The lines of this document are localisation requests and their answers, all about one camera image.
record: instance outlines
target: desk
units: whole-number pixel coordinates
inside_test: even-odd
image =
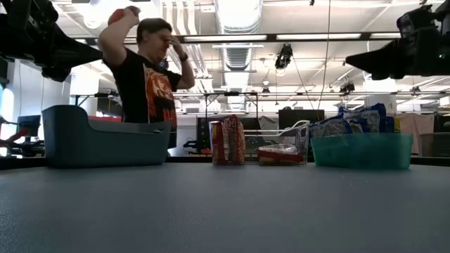
[[[0,171],[0,252],[450,252],[450,169]]]

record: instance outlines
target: chip bag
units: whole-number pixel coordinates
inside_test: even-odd
[[[348,110],[340,107],[339,114],[343,115],[346,120],[366,119],[371,133],[386,132],[386,107],[382,103],[360,110]]]
[[[224,120],[224,131],[228,134],[229,161],[233,164],[244,164],[245,137],[244,126],[236,115]]]
[[[258,148],[260,164],[299,164],[306,159],[303,152],[292,144],[274,144]]]
[[[349,123],[343,119],[342,115],[316,122],[311,125],[310,131],[311,137],[340,136],[352,133]]]
[[[224,131],[222,122],[210,122],[210,143],[212,149],[212,163],[228,164],[229,145],[228,133]]]
[[[350,129],[352,130],[352,134],[362,134],[362,133],[370,133],[371,128],[367,123],[367,119],[358,119],[358,120],[347,120],[350,125]]]

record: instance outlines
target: black t-shirt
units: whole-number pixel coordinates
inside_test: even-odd
[[[176,112],[173,91],[181,75],[162,69],[127,49],[127,58],[118,67],[103,61],[115,78],[124,122],[154,123],[172,120],[169,147],[176,146]]]

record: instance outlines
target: man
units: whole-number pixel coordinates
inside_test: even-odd
[[[137,27],[138,53],[124,47],[130,29]],[[181,61],[181,75],[160,67],[167,49],[173,46]],[[118,21],[108,25],[98,37],[103,62],[111,69],[122,99],[124,122],[172,121],[169,147],[176,146],[176,113],[172,92],[189,89],[195,77],[188,56],[170,24],[160,18],[139,22],[139,10],[130,6]]]

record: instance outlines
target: hand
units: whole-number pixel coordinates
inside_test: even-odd
[[[170,37],[170,44],[174,47],[174,50],[178,56],[184,57],[186,55],[186,53],[184,53],[183,46],[180,44],[178,38],[174,35]]]
[[[133,25],[139,24],[139,13],[141,10],[135,6],[128,6],[124,9],[124,17],[129,18]]]

